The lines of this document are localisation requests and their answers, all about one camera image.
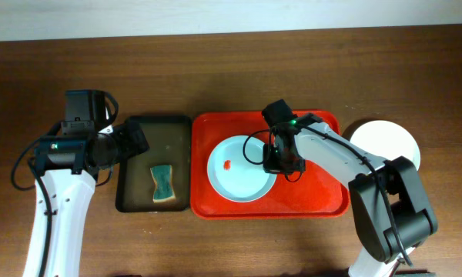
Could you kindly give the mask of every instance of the black end effector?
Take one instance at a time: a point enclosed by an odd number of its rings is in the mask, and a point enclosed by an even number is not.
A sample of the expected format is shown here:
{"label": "black end effector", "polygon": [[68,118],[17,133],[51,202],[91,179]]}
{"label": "black end effector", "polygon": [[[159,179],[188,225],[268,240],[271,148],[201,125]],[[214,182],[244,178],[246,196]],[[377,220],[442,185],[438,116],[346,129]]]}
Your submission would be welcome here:
{"label": "black end effector", "polygon": [[294,135],[301,131],[300,126],[322,122],[321,118],[311,113],[298,118],[283,99],[265,107],[262,116],[275,136],[273,145],[263,146],[263,170],[285,175],[304,172],[306,162],[298,153]]}
{"label": "black end effector", "polygon": [[[139,124],[127,121],[115,126],[113,132],[101,134],[118,115],[118,103],[107,92],[97,90],[69,91],[65,94],[65,121],[41,137],[35,149],[35,170],[40,176],[50,169],[71,169],[72,174],[86,170],[95,179],[101,169],[107,169],[149,150]],[[105,99],[115,108],[112,114]]]}
{"label": "black end effector", "polygon": [[[399,195],[392,212],[404,248],[417,247],[438,229],[427,194],[413,163],[404,157],[386,161],[377,171],[391,195]],[[364,248],[379,262],[393,261],[400,253],[387,210],[373,178],[359,175],[349,183],[356,232]]]}

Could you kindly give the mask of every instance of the brown tabletop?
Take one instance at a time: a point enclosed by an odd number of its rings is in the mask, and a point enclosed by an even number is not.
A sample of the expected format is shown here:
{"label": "brown tabletop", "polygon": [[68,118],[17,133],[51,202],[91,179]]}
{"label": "brown tabletop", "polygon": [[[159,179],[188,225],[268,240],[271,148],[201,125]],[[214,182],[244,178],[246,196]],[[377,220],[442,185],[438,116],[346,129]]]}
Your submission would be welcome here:
{"label": "brown tabletop", "polygon": [[[20,276],[35,193],[10,169],[63,118],[64,91],[98,88],[130,115],[261,110],[331,111],[396,122],[420,146],[420,176],[440,223],[415,266],[462,275],[462,25],[233,35],[0,42],[0,276]],[[361,244],[352,212],[337,219],[205,221],[191,210],[122,214],[116,179],[96,189],[80,276],[281,275],[345,269]],[[31,185],[25,165],[17,179]]]}

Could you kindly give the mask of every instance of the wooden surface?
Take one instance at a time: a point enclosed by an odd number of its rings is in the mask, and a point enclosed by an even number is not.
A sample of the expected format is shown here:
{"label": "wooden surface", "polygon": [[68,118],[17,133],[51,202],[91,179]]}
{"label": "wooden surface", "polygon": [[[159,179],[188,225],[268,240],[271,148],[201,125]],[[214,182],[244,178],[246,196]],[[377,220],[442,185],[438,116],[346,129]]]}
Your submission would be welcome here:
{"label": "wooden surface", "polygon": [[[10,185],[12,163],[62,118],[72,88],[111,92],[117,122],[260,110],[285,98],[333,112],[343,131],[364,118],[401,124],[420,145],[440,223],[413,262],[462,275],[462,25],[0,43],[0,276],[22,275],[35,208],[34,192]],[[219,222],[191,210],[122,214],[117,171],[92,198],[80,276],[296,274],[344,269],[360,251],[351,211]],[[24,165],[18,181],[33,182]]]}

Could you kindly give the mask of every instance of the white plate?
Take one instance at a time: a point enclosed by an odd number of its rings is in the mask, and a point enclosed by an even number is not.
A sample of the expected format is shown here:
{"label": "white plate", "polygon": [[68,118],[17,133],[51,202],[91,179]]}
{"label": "white plate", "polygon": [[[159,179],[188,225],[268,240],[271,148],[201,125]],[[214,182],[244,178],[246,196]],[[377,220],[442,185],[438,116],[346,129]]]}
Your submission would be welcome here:
{"label": "white plate", "polygon": [[412,161],[416,169],[421,164],[421,154],[416,140],[400,125],[376,120],[361,125],[350,141],[362,150],[389,160],[404,156]]}
{"label": "white plate", "polygon": [[[219,143],[207,162],[210,184],[225,199],[251,202],[264,196],[274,185],[276,175],[265,173],[262,165],[254,165],[243,157],[243,143],[247,136],[238,135]],[[264,143],[250,138],[246,156],[254,162],[262,161]]]}

